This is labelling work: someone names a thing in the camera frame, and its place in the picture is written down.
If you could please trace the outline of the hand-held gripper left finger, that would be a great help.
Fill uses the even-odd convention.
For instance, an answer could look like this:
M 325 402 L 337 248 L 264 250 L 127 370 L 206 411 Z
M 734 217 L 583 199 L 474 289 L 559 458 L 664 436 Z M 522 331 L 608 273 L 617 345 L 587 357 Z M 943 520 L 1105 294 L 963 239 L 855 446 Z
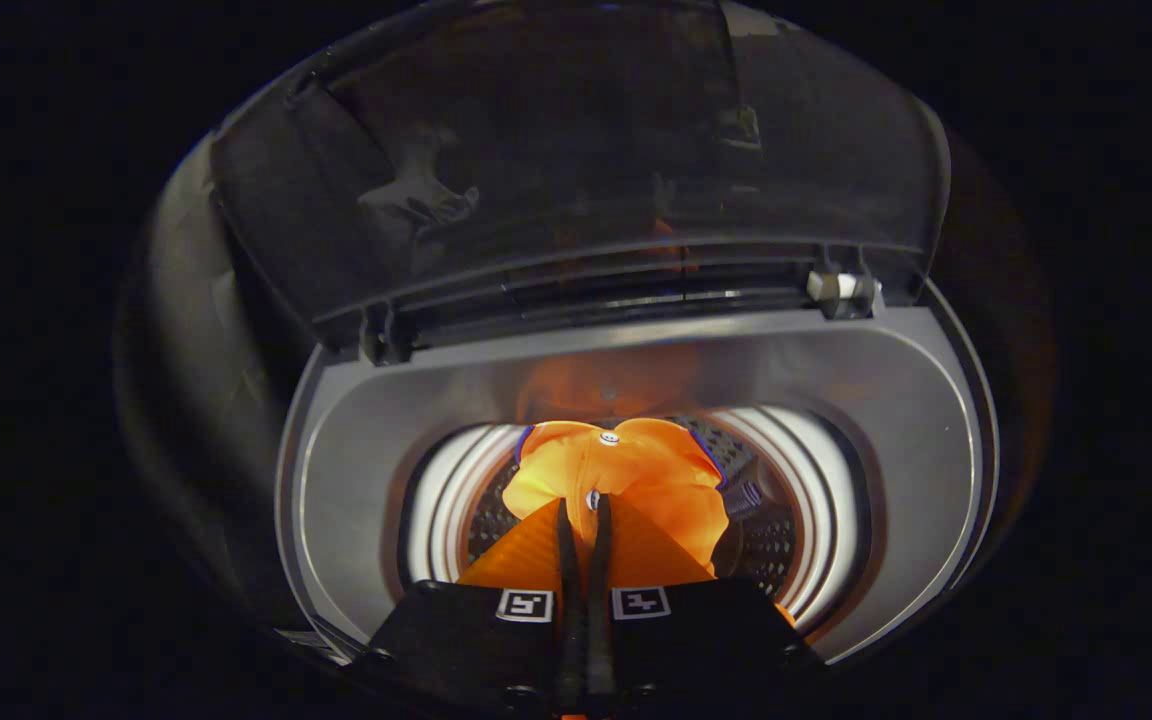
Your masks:
M 458 582 L 416 583 L 372 635 L 364 684 L 408 717 L 559 717 L 582 694 L 585 602 L 564 501 Z

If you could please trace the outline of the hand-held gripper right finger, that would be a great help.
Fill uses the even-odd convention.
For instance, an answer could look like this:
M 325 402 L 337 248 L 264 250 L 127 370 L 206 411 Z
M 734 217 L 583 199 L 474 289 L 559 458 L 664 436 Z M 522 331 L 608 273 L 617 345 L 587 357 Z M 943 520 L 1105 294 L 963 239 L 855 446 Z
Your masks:
M 689 553 L 620 497 L 589 566 L 591 717 L 790 717 L 826 665 L 755 579 L 692 579 Z

